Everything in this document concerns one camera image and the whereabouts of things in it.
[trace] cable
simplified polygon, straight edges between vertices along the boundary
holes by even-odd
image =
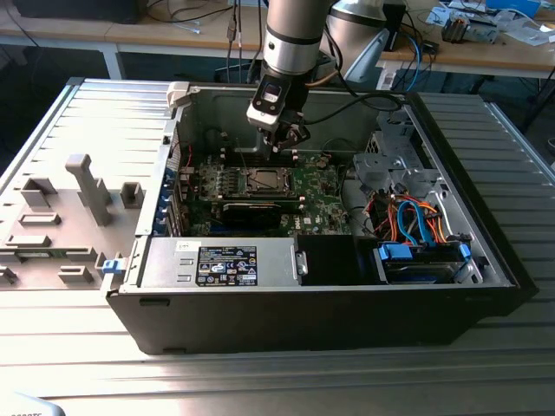
[[[416,71],[415,71],[415,76],[413,77],[412,82],[410,83],[410,85],[407,88],[407,91],[410,91],[411,88],[415,85],[416,78],[418,78],[418,73],[420,71],[420,64],[422,62],[422,55],[421,55],[418,43],[416,43],[416,40],[412,36],[409,36],[409,35],[405,35],[405,36],[409,39],[409,41],[412,42],[413,46],[416,49]]]
[[[327,84],[332,79],[334,79],[337,76],[337,74],[339,74],[339,71],[336,69],[331,74],[327,74],[324,78],[320,78],[319,80],[316,80],[316,81],[313,81],[313,82],[307,82],[304,85],[308,89],[321,87],[322,85]]]
[[[231,81],[230,81],[231,78],[229,76],[229,58],[232,54],[232,45],[233,45],[233,42],[229,41],[229,45],[227,46],[227,55],[225,56],[225,71],[227,73],[227,83],[228,84],[231,83]]]
[[[6,9],[6,13],[8,13],[8,16],[10,17],[10,20],[22,31],[22,33],[23,33],[23,34],[24,34],[24,35],[25,35],[25,36],[37,47],[37,48],[39,48],[40,50],[42,50],[42,47],[41,47],[37,42],[35,42],[35,39],[33,39],[33,38],[31,37],[31,35],[30,35],[29,33],[27,33],[27,30],[25,30],[25,29],[21,26],[21,24],[19,24],[19,22],[12,16],[12,14],[11,14],[11,12],[10,12],[10,8],[8,7],[8,2],[7,2],[7,0],[3,0],[3,6],[4,6],[4,8]],[[49,59],[50,59],[50,61],[51,61],[52,63],[54,63],[54,64],[58,67],[58,69],[60,70],[60,72],[63,73],[63,75],[64,75],[65,78],[69,78],[69,77],[68,77],[68,73],[65,71],[65,69],[63,69],[60,65],[58,65],[58,62],[56,62],[56,61],[55,61],[54,59],[52,59],[50,56],[49,56]]]
[[[328,44],[330,46],[330,52],[331,52],[332,56],[335,56],[334,50],[337,53],[337,66],[336,66],[336,68],[337,68],[338,71],[341,71],[341,69],[343,68],[343,54],[342,54],[341,50],[339,49],[339,45],[337,44],[336,40],[331,36],[330,27],[328,26],[327,23],[323,26],[323,33],[328,38]]]
[[[238,37],[238,43],[239,43],[239,84],[243,83],[243,41],[241,39],[242,33],[242,23],[241,23],[241,0],[238,0],[238,6],[239,6],[239,37]]]
[[[391,101],[393,104],[395,104],[395,107],[391,107],[391,108],[384,108],[384,107],[378,107],[375,104],[371,104],[369,102],[367,102],[367,104],[369,104],[370,107],[374,108],[375,110],[378,111],[388,111],[388,112],[393,112],[393,111],[397,111],[400,110],[402,107],[402,103],[401,100],[399,100],[397,97],[393,96],[391,93],[385,93],[385,92],[380,92],[380,91],[374,91],[372,93],[367,93],[364,95],[359,95],[358,97],[356,97],[354,100],[348,102],[347,104],[343,104],[342,106],[340,106],[337,110],[333,111],[332,113],[325,115],[324,117],[321,117],[317,120],[306,120],[304,122],[304,124],[306,126],[310,126],[313,124],[318,124],[321,123],[323,121],[329,120],[332,117],[338,115],[339,113],[341,113],[342,111],[346,110],[349,107],[354,106],[357,102],[363,101],[363,100],[367,100],[368,98],[383,98],[386,99],[388,101]]]
[[[183,11],[189,11],[189,10],[198,10],[198,9],[202,9],[203,7],[206,7],[208,5],[208,0],[203,0],[204,4],[201,4],[200,6],[191,6],[191,7],[181,7],[175,11],[171,11],[170,10],[170,2],[169,0],[167,0],[167,13],[170,15],[171,19],[175,18],[175,15],[178,15],[179,13],[183,12]]]
[[[415,208],[415,212],[416,212],[416,216],[418,217],[418,227],[420,229],[420,234],[422,236],[422,240],[424,240],[425,243],[431,244],[434,242],[434,240],[432,239],[432,236],[430,236],[428,230],[426,229],[426,225],[424,223],[424,213],[421,210],[421,207],[418,205],[418,203],[412,201],[412,200],[408,200],[408,201],[403,201],[400,205],[399,205],[399,209],[397,211],[397,223],[399,225],[399,231],[401,232],[401,234],[403,236],[405,236],[407,238],[408,241],[410,241],[413,245],[418,245],[418,242],[416,241],[416,239],[414,237],[412,237],[410,234],[408,234],[405,231],[405,226],[403,224],[403,218],[402,218],[402,214],[404,212],[404,210],[409,206],[412,205]]]
[[[252,81],[252,73],[254,72],[254,65],[257,61],[258,55],[262,50],[262,5],[260,0],[258,0],[258,49],[256,54],[252,57],[251,66],[249,67],[249,72],[246,75],[246,83],[250,84]]]
[[[307,88],[316,88],[316,87],[320,87],[326,83],[328,83],[329,81],[331,81],[333,78],[335,78],[336,76],[339,76],[341,78],[343,78],[341,76],[341,68],[343,67],[343,54],[341,53],[341,50],[339,49],[339,45],[337,45],[337,42],[334,40],[333,37],[331,37],[331,33],[330,33],[330,28],[328,27],[328,24],[326,23],[323,27],[323,33],[326,35],[326,37],[328,38],[328,43],[330,44],[330,51],[331,54],[333,56],[335,56],[333,50],[336,50],[337,53],[337,65],[336,65],[336,70],[333,71],[330,74],[327,74],[324,78],[321,78],[317,81],[314,82],[307,82],[305,85]]]
[[[8,13],[8,16],[10,17],[11,21],[12,21],[13,23],[16,24],[16,26],[22,31],[22,33],[23,33],[25,36],[27,36],[27,38],[28,38],[30,41],[32,41],[33,44],[34,44],[36,47],[40,48],[40,46],[38,45],[38,43],[35,42],[35,39],[33,39],[33,38],[29,35],[29,33],[27,33],[27,30],[25,30],[24,28],[22,28],[21,24],[19,24],[19,23],[17,22],[17,20],[11,15],[10,8],[8,7],[8,2],[7,2],[7,0],[3,0],[3,6],[4,6],[4,8],[6,9],[6,12]]]
[[[208,17],[208,16],[211,16],[211,15],[215,15],[216,13],[221,13],[221,12],[224,12],[224,11],[228,11],[228,10],[231,10],[231,9],[233,8],[232,6],[229,6],[229,7],[223,8],[223,9],[219,9],[219,10],[215,10],[215,11],[210,11],[210,12],[208,12],[208,13],[205,13],[204,15],[191,17],[191,18],[189,18],[189,19],[162,20],[162,19],[159,19],[158,17],[154,17],[154,16],[150,13],[150,9],[152,9],[152,7],[153,7],[155,4],[158,4],[158,3],[160,3],[161,1],[163,1],[163,0],[156,0],[154,3],[152,3],[151,5],[149,5],[149,6],[147,7],[147,16],[150,17],[151,19],[155,20],[156,22],[161,22],[161,23],[184,23],[184,22],[191,22],[192,20],[199,20],[199,19],[202,19],[203,17]]]
[[[341,82],[341,84],[343,85],[343,87],[345,88],[345,90],[347,90],[347,92],[349,94],[351,94],[353,97],[358,97],[358,94],[350,87],[350,85],[345,81],[345,78],[343,78],[343,75],[341,74],[341,69],[343,68],[343,53],[341,52],[341,49],[339,48],[339,45],[337,44],[337,42],[335,41],[335,39],[331,36],[330,33],[330,28],[328,27],[328,24],[326,23],[324,28],[323,28],[323,33],[326,35],[326,37],[328,38],[328,45],[330,47],[330,53],[332,56],[336,56],[336,70],[337,70],[337,78],[339,79],[339,81]],[[371,105],[369,105],[366,101],[363,101],[362,104],[366,107],[370,107],[372,108]]]
[[[347,146],[349,146],[352,150],[354,150],[355,152],[358,152],[358,149],[356,148],[355,145],[353,145],[350,140],[344,139],[343,137],[334,137],[333,139],[329,139],[327,140],[323,145],[322,148],[320,149],[320,152],[324,152],[326,146],[331,143],[332,141],[336,141],[339,140],[343,143],[345,143]]]

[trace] blue latch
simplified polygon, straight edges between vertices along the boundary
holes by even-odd
[[[381,260],[412,260],[413,253],[405,244],[384,244],[378,249]]]
[[[461,244],[459,246],[459,251],[461,255],[465,258],[465,260],[470,260],[472,257],[472,253],[470,252],[470,248],[466,244]]]
[[[115,275],[122,275],[125,273],[127,267],[126,258],[116,258],[114,260],[105,260],[102,265],[102,273],[114,273]]]
[[[158,206],[161,206],[162,208],[166,208],[170,203],[169,198],[164,198],[163,195],[160,195],[160,197],[158,198]]]

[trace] power supply label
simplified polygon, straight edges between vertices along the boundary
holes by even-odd
[[[257,286],[257,248],[200,247],[198,286]]]

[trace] metal slat surface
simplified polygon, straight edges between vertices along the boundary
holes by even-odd
[[[528,161],[522,150],[455,149],[456,155],[465,163],[467,160]]]
[[[456,96],[422,99],[436,113],[441,100],[467,105]],[[494,107],[477,104],[489,120],[470,123],[467,114],[440,116],[437,124],[476,184],[486,205],[532,277],[552,278],[555,265],[555,188],[549,167],[539,165],[526,139]]]
[[[471,140],[471,139],[448,139],[453,149],[475,149],[475,150],[513,150],[518,151],[519,145],[511,140]]]
[[[538,172],[538,168],[531,160],[513,161],[507,160],[462,160],[462,165],[468,171],[499,171],[499,172]]]

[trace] electronic device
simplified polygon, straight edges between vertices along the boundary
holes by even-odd
[[[489,19],[452,11],[445,26],[441,29],[441,37],[445,42],[459,43],[463,41],[494,43],[499,34],[495,23]]]
[[[100,288],[148,354],[449,343],[551,267],[550,212],[518,209],[555,175],[478,96],[351,106],[267,159],[253,87],[121,85],[68,85],[3,176],[0,285]]]
[[[107,20],[137,23],[147,10],[147,0],[14,0],[23,17]]]
[[[402,0],[384,0],[383,2],[383,14],[386,17],[385,29],[389,32],[384,50],[388,52],[395,50],[397,35],[406,9],[407,5]]]

